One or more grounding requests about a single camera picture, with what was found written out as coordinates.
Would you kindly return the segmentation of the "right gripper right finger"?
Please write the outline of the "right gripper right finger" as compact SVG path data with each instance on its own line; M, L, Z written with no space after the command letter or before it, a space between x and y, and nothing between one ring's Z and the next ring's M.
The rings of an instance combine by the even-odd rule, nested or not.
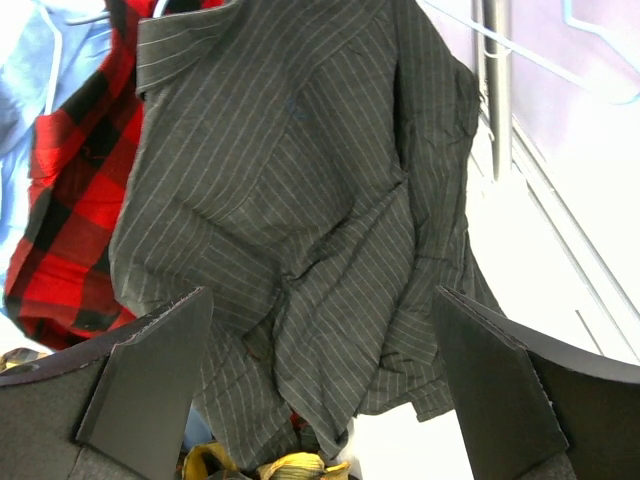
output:
M448 288L439 351L477 479L636 479L639 368L513 322Z

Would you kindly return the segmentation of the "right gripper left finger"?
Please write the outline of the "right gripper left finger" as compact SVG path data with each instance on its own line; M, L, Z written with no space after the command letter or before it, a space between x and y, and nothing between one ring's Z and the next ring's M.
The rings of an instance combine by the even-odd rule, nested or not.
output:
M212 311L197 288L2 372L2 478L172 478Z

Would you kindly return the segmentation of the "yellow plaid shirt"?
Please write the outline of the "yellow plaid shirt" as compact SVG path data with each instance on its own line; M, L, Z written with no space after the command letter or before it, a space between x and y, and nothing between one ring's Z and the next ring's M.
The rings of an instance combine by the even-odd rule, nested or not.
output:
M1 477L3 479L134 479L136 476L99 454L40 432L33 434L13 426L1 429ZM351 479L351 465L327 466L316 454L294 453L259 467L251 479ZM183 451L175 479L245 479L222 446L213 441Z

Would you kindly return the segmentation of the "light blue wire hanger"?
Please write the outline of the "light blue wire hanger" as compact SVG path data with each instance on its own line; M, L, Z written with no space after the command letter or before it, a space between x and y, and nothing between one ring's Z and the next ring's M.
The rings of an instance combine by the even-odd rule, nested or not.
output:
M604 103L639 102L637 13L598 24L596 1L481 1L469 14L455 1L423 5Z

